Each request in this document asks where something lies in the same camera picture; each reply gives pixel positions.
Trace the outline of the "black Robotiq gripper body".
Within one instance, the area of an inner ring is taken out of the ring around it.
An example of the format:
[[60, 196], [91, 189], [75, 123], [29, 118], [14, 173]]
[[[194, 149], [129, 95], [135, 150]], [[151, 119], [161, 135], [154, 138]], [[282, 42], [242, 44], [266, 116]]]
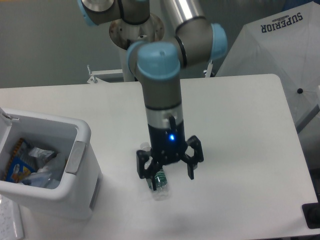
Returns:
[[163, 165], [169, 165], [181, 160], [188, 147], [185, 139], [184, 122], [176, 129], [156, 128], [148, 125], [152, 156]]

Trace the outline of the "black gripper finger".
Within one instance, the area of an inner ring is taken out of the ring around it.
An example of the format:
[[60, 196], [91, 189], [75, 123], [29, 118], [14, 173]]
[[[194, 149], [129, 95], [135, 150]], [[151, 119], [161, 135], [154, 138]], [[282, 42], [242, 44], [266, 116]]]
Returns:
[[[187, 148], [193, 149], [193, 156], [186, 154]], [[204, 161], [204, 154], [201, 141], [197, 136], [191, 136], [183, 145], [181, 160], [187, 164], [187, 174], [191, 180], [194, 179], [194, 170], [198, 166], [198, 163]]]
[[152, 151], [138, 150], [136, 152], [137, 173], [140, 179], [149, 179], [153, 191], [157, 190], [157, 173], [163, 168], [153, 157]]

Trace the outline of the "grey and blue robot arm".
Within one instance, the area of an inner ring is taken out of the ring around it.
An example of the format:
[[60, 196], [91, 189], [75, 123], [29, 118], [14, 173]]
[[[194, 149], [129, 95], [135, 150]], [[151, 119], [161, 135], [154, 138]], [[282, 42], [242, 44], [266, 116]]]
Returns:
[[227, 36], [220, 24], [210, 23], [197, 0], [163, 3], [174, 38], [156, 40], [148, 0], [80, 0], [79, 9], [92, 26], [120, 21], [119, 37], [125, 45], [129, 72], [141, 86], [150, 138], [149, 150], [136, 153], [137, 173], [153, 190], [157, 173], [179, 161], [187, 165], [189, 178], [203, 162], [201, 141], [185, 137], [180, 71], [223, 57]]

